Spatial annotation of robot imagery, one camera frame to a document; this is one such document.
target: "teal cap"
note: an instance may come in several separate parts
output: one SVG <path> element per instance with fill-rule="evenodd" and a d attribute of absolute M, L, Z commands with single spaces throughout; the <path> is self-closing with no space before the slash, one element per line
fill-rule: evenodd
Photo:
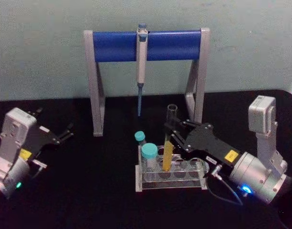
<path fill-rule="evenodd" d="M 135 138 L 136 138 L 136 141 L 140 142 L 140 141 L 143 141 L 145 139 L 145 134 L 143 131 L 138 131 L 135 133 Z"/>
<path fill-rule="evenodd" d="M 142 156 L 146 159 L 152 159 L 157 156 L 157 146 L 153 143 L 146 143 L 142 146 Z"/>

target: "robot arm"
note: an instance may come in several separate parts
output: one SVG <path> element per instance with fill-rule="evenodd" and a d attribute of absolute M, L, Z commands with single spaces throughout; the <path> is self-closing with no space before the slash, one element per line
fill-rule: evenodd
<path fill-rule="evenodd" d="M 29 174 L 31 164 L 39 166 L 39 172 L 46 168 L 46 164 L 36 159 L 44 147 L 58 146 L 73 136 L 72 126 L 57 136 L 37 125 L 36 117 L 40 112 L 30 114 L 14 108 L 5 115 L 0 134 L 0 194 L 6 198 Z"/>
<path fill-rule="evenodd" d="M 218 179 L 222 179 L 220 175 L 226 176 L 266 204 L 292 189 L 292 178 L 284 174 L 287 163 L 275 148 L 274 98 L 259 96 L 249 108 L 249 127 L 257 132 L 261 160 L 215 137 L 211 124 L 176 121 L 175 129 L 165 124 L 171 142 L 180 149 L 183 159 L 198 157 L 207 161 L 210 171 L 206 176 L 212 174 Z"/>

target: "black table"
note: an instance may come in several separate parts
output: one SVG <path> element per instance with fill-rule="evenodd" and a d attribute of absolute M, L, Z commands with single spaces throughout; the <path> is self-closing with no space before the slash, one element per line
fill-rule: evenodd
<path fill-rule="evenodd" d="M 284 91 L 207 93 L 203 122 L 237 149 L 256 156 L 256 137 L 248 130 L 248 107 L 257 95 L 276 97 L 277 148 L 292 176 L 292 95 Z M 143 96 L 142 118 L 136 97 L 107 98 L 104 136 L 93 137 L 89 99 L 0 102 L 0 132 L 13 107 L 25 111 L 44 107 L 38 123 L 60 133 L 74 122 L 75 136 L 39 159 L 48 164 L 35 180 L 26 182 L 9 201 L 0 204 L 0 228 L 283 228 L 277 211 L 253 196 L 243 207 L 214 198 L 208 191 L 160 189 L 135 192 L 137 163 L 134 133 L 161 145 L 166 107 L 175 103 L 187 118 L 184 96 Z M 222 186 L 214 191 L 228 196 Z"/>

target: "black cable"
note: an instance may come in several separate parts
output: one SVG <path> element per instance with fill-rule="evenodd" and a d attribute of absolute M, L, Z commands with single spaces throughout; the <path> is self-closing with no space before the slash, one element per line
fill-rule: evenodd
<path fill-rule="evenodd" d="M 232 194 L 236 197 L 236 199 L 237 199 L 238 202 L 235 202 L 233 200 L 230 200 L 230 199 L 226 199 L 226 198 L 217 196 L 215 193 L 213 193 L 212 190 L 209 188 L 209 185 L 208 185 L 208 177 L 207 177 L 205 179 L 205 183 L 206 183 L 206 186 L 207 186 L 210 194 L 212 194 L 214 197 L 216 197 L 218 199 L 221 199 L 221 200 L 224 200 L 224 201 L 226 201 L 228 203 L 242 206 L 243 203 L 242 203 L 241 199 L 239 198 L 239 196 L 237 195 L 237 193 L 224 180 L 220 180 L 220 181 L 232 192 Z"/>

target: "yellow liquid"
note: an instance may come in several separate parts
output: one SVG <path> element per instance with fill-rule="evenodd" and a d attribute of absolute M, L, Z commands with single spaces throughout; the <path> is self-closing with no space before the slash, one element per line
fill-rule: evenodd
<path fill-rule="evenodd" d="M 168 139 L 165 139 L 164 143 L 164 154 L 163 154 L 163 171 L 169 171 L 171 168 L 171 160 L 173 158 L 174 146 Z"/>

